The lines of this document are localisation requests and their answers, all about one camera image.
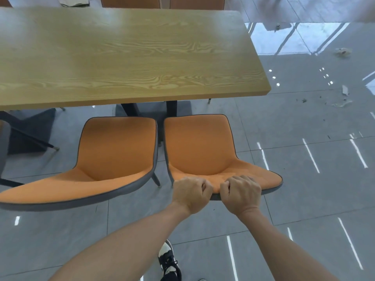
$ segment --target table top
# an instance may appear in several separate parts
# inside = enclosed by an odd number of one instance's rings
[[[265,95],[234,11],[0,8],[0,110]]]

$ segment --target litter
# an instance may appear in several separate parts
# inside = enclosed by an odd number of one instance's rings
[[[334,103],[334,104],[332,104],[332,106],[334,106],[336,108],[343,108],[344,106],[347,106],[348,104],[350,104],[352,102],[353,102],[352,100],[344,100],[340,103]]]
[[[337,56],[348,56],[350,53],[352,53],[352,49],[350,49],[350,48],[337,48],[337,49],[335,49],[335,54]]]
[[[90,4],[89,0],[59,0],[63,7],[84,7]]]
[[[348,96],[349,95],[349,89],[347,86],[342,85],[342,94]]]

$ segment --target hand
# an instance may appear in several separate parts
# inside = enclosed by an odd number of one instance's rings
[[[189,215],[202,210],[212,195],[211,183],[202,178],[185,177],[173,183],[172,203],[178,203],[189,212]]]
[[[221,201],[237,217],[259,209],[261,192],[260,185],[245,175],[232,176],[220,184]]]

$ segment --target black and white sneaker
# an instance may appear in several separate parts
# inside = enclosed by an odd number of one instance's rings
[[[177,260],[174,259],[173,247],[168,240],[163,244],[157,257],[159,258],[159,264],[163,270],[163,276],[174,272],[178,280],[181,281],[181,270],[177,265]]]

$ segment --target glossy floor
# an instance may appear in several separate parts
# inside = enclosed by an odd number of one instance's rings
[[[284,185],[261,204],[281,232],[341,280],[373,280],[375,24],[281,23],[277,31],[263,23],[245,25],[271,92],[210,104],[194,100],[193,113],[226,114],[239,158],[262,167],[267,162],[283,176]],[[343,47],[352,53],[337,56],[335,49]],[[342,94],[343,85],[348,96]],[[58,110],[50,142],[60,151],[10,156],[3,177],[30,182],[69,170],[85,121],[113,114],[114,106]],[[172,190],[162,149],[156,174],[161,189],[149,181],[132,194],[97,205],[43,213],[0,211],[0,280],[47,280],[90,244],[163,209]],[[246,228],[216,201],[170,236],[184,279],[235,280],[228,236],[239,281],[273,280]],[[155,261],[144,280],[160,277]]]

